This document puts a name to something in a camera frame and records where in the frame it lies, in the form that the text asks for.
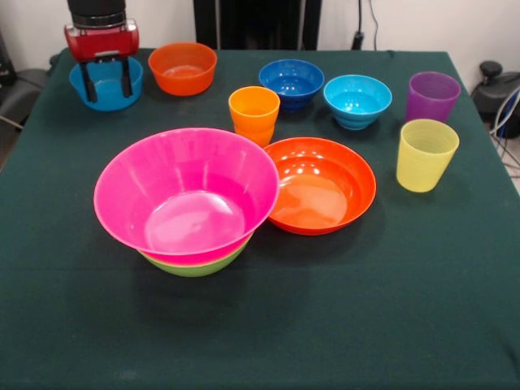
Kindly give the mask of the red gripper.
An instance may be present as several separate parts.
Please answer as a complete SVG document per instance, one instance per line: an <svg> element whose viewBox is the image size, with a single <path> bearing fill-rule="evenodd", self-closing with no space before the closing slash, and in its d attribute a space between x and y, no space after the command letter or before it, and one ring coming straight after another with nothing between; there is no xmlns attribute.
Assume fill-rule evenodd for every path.
<svg viewBox="0 0 520 390"><path fill-rule="evenodd" d="M73 24L64 26L64 35L72 57L79 63L80 75L89 102L98 101L94 83L89 74L93 61L134 55L139 48L139 32L134 19L110 28L77 28ZM132 82L128 58L119 58L122 67L121 86L123 96L132 96Z"/></svg>

